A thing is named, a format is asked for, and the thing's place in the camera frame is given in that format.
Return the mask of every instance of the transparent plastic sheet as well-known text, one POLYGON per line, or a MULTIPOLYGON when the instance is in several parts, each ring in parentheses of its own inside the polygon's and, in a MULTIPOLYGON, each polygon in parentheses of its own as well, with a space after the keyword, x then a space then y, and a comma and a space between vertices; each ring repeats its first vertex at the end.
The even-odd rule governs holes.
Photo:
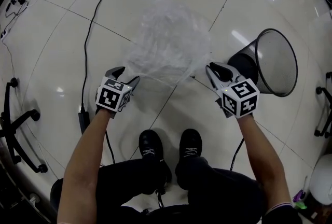
POLYGON ((206 65, 210 49, 205 18, 186 6, 157 0, 142 16, 125 65, 133 75, 174 87, 206 65))

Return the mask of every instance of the black shoe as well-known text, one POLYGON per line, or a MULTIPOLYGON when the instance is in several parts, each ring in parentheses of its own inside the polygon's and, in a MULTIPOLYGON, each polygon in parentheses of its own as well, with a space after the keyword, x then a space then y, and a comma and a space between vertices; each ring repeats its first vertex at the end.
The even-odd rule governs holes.
POLYGON ((142 157, 164 159, 162 143, 158 134, 153 130, 145 130, 140 134, 139 147, 142 157))
POLYGON ((200 157, 202 154, 202 138, 195 129, 187 129, 182 133, 180 141, 180 159, 200 157))

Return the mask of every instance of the person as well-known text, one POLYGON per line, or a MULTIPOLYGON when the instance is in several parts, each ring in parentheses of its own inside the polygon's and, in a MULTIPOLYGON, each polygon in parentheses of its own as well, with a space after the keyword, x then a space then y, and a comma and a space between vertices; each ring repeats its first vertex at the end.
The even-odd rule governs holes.
POLYGON ((101 167, 103 141, 112 113, 100 109, 78 142, 64 178, 51 190, 58 223, 90 224, 126 220, 172 220, 219 223, 301 223, 285 179, 283 165, 254 118, 238 119, 251 167, 257 181, 242 174, 209 166, 201 157, 198 131, 183 132, 176 167, 178 185, 188 190, 189 205, 176 205, 140 213, 122 206, 134 196, 152 194, 170 181, 156 132, 140 134, 141 159, 101 167))

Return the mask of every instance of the black mesh trash can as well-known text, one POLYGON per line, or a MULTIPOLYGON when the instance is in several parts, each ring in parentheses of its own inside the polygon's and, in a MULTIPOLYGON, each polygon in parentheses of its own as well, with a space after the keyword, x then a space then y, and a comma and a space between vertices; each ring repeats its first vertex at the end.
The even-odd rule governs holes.
POLYGON ((286 37, 266 29, 248 46, 233 55, 228 64, 250 78, 261 93, 286 97, 297 81, 297 61, 286 37))

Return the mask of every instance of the tiled floor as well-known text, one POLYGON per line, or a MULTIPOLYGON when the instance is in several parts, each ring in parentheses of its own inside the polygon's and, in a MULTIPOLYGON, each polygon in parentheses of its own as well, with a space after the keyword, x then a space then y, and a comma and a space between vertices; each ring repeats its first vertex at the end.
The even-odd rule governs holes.
MULTIPOLYGON (((111 67, 123 64, 129 40, 135 35, 142 11, 155 0, 103 0, 88 43, 88 82, 85 104, 94 115, 95 92, 101 77, 111 67)), ((313 132, 324 108, 324 98, 315 87, 325 84, 332 70, 329 57, 332 19, 324 0, 172 0, 187 5, 211 26, 214 61, 227 61, 258 34, 272 27, 292 44, 298 61, 298 82, 285 98, 262 95, 255 119, 284 164, 291 195, 302 188, 326 145, 313 132)), ((78 108, 84 78, 84 40, 98 0, 38 0, 23 13, 4 42, 8 45, 20 80, 11 93, 12 118, 37 107, 38 122, 28 121, 17 137, 36 163, 48 162, 52 170, 34 174, 21 169, 48 198, 56 178, 65 167, 80 138, 78 108)), ((0 9, 0 24, 10 19, 0 9)), ((12 77, 10 55, 0 43, 0 103, 5 83, 12 77)), ((172 170, 178 160, 181 133, 197 129, 203 138, 203 156, 212 166, 227 169, 241 140, 234 118, 226 119, 214 102, 216 94, 204 68, 175 90, 142 81, 133 100, 110 122, 108 132, 116 161, 139 158, 138 136, 144 129, 157 131, 164 144, 165 160, 172 170)), ((103 164, 111 157, 104 145, 103 164)), ((245 147, 239 152, 234 170, 254 177, 245 147)), ((187 203, 186 192, 176 184, 163 197, 165 205, 187 203)), ((128 203, 137 209, 157 208, 156 198, 140 195, 128 203)))

